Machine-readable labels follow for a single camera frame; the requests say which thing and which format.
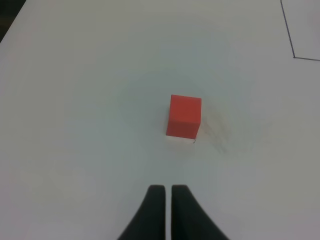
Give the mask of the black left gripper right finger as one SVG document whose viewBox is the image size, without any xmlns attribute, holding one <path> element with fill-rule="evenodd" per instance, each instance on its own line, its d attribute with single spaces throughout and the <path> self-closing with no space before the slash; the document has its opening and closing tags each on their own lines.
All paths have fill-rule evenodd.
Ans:
<svg viewBox="0 0 320 240">
<path fill-rule="evenodd" d="M 171 188 L 171 239 L 227 240 L 202 209 L 187 185 Z"/>
</svg>

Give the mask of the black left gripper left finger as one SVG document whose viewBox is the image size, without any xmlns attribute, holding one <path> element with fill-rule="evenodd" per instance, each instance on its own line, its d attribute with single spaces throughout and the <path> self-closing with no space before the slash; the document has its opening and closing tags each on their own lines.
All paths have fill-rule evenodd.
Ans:
<svg viewBox="0 0 320 240">
<path fill-rule="evenodd" d="M 166 238 L 166 190 L 150 185 L 136 214 L 118 237 L 120 240 L 164 240 Z"/>
</svg>

